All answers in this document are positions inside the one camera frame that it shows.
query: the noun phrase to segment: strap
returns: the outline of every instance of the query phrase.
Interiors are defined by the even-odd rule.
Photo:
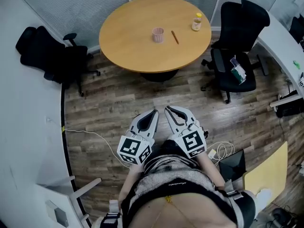
[[[237,217],[237,228],[244,228],[244,218],[241,209],[239,208],[239,206],[237,205],[237,203],[234,201],[233,198],[228,198],[228,200],[230,201],[230,204]]]
[[[109,201],[109,210],[111,213],[119,213],[118,200]]]
[[[225,197],[232,198],[233,200],[238,200],[243,197],[239,191],[234,190],[231,180],[225,182],[224,190],[225,191],[221,193]]]
[[[118,218],[120,213],[107,213],[104,219],[101,221],[100,228],[116,228],[118,227]]]

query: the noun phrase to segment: chair backrest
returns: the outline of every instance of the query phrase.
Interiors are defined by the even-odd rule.
[[[300,16],[298,17],[298,21],[301,23],[301,25],[304,26],[304,18],[303,16],[300,14]]]
[[[304,25],[301,23],[301,20],[298,19],[297,17],[293,18],[289,33],[296,40],[297,43],[300,43],[300,41],[303,39]]]
[[[269,26],[270,18],[264,8],[247,0],[241,2],[222,5],[220,38],[213,48],[250,51],[262,29]]]
[[[18,45],[26,39],[26,43],[22,43],[21,63],[51,73],[50,71],[55,70],[56,64],[60,61],[65,45],[56,41],[43,26],[38,27],[31,38],[25,38],[25,32],[17,42]]]

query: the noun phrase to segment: pink cup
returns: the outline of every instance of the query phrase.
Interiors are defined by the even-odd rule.
[[[152,30],[152,36],[153,36],[153,40],[156,43],[162,43],[163,39],[164,39],[164,32],[165,30],[161,27],[156,27]]]

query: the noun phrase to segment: person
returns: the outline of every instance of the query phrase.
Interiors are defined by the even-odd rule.
[[[257,216],[252,193],[227,192],[206,152],[190,159],[172,137],[154,147],[143,165],[131,165],[118,206],[124,228],[248,228]]]

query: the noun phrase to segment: wooden floor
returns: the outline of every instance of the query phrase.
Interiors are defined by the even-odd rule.
[[[256,50],[266,54],[256,46],[248,54],[252,61],[256,60]],[[160,119],[154,137],[156,144],[161,144],[171,134],[164,108],[178,105],[190,109],[200,124],[209,129],[208,145],[229,141],[235,145],[236,151],[244,149],[247,170],[271,155],[285,139],[289,148],[287,184],[274,203],[281,207],[288,205],[294,213],[303,213],[304,180],[296,165],[304,160],[304,120],[301,115],[282,118],[283,134],[279,118],[269,107],[278,93],[288,93],[286,76],[268,57],[269,76],[263,76],[261,69],[256,69],[256,90],[231,93],[232,102],[225,104],[215,87],[206,92],[200,91],[200,86],[214,77],[213,71],[200,64],[203,58],[210,60],[210,48],[196,62],[179,70],[173,79],[153,83],[138,73],[113,65],[104,55],[96,54],[90,68],[100,70],[101,76],[84,77],[86,97],[78,95],[75,85],[66,90],[66,128],[97,132],[116,152],[120,137],[125,134],[132,119],[139,113],[155,108],[160,112]],[[94,221],[108,211],[109,199],[118,198],[128,170],[121,166],[98,136],[71,132],[67,132],[66,136],[77,187],[84,186],[96,177],[102,178],[97,187],[81,198],[91,221]]]

